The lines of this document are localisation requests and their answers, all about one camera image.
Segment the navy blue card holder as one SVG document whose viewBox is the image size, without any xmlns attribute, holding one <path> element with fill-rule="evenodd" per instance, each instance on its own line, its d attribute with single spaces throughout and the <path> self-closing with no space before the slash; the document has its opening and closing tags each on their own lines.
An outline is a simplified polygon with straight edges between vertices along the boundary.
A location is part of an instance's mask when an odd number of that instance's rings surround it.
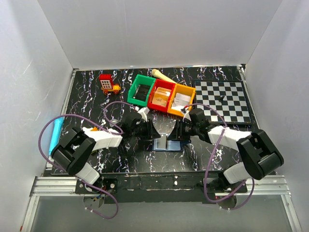
<svg viewBox="0 0 309 232">
<path fill-rule="evenodd" d="M 159 151 L 159 152 L 182 152 L 183 151 L 183 147 L 186 144 L 185 142 L 181 142 L 181 141 L 168 141 L 167 140 L 167 148 L 162 150 L 162 149 L 157 148 L 157 142 L 158 142 L 158 140 L 160 138 L 153 140 L 153 148 L 152 148 L 153 151 Z"/>
</svg>

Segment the white gold VIP card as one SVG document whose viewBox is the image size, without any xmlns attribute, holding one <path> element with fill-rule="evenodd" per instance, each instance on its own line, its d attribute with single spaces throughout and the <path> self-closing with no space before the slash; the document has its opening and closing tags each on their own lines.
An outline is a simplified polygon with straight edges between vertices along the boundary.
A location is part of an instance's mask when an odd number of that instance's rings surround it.
<svg viewBox="0 0 309 232">
<path fill-rule="evenodd" d="M 172 108 L 183 108 L 189 104 L 191 96 L 176 93 L 173 99 Z"/>
</svg>

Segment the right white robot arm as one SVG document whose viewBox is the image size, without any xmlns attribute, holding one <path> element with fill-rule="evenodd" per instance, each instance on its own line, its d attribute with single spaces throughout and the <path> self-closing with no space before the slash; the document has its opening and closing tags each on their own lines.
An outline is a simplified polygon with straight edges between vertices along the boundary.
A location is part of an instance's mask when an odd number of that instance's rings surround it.
<svg viewBox="0 0 309 232">
<path fill-rule="evenodd" d="M 210 182 L 213 188 L 229 192 L 237 182 L 248 178 L 261 180 L 284 164 L 283 156 L 263 130 L 239 131 L 211 125 L 200 108 L 192 109 L 186 116 L 176 121 L 169 141 L 190 142 L 192 136 L 198 136 L 204 142 L 218 142 L 240 154 L 240 163 L 220 172 L 218 178 Z"/>
</svg>

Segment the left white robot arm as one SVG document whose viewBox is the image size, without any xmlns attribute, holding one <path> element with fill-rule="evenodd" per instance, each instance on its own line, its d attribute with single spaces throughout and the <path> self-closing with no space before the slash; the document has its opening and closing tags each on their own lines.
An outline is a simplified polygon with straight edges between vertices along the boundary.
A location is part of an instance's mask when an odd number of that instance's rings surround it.
<svg viewBox="0 0 309 232">
<path fill-rule="evenodd" d="M 152 120 L 133 112 L 107 131 L 73 127 L 52 150 L 51 158 L 69 175 L 85 181 L 90 192 L 98 193 L 103 182 L 99 179 L 99 172 L 87 162 L 91 153 L 125 146 L 132 137 L 147 141 L 158 139 L 161 135 Z"/>
</svg>

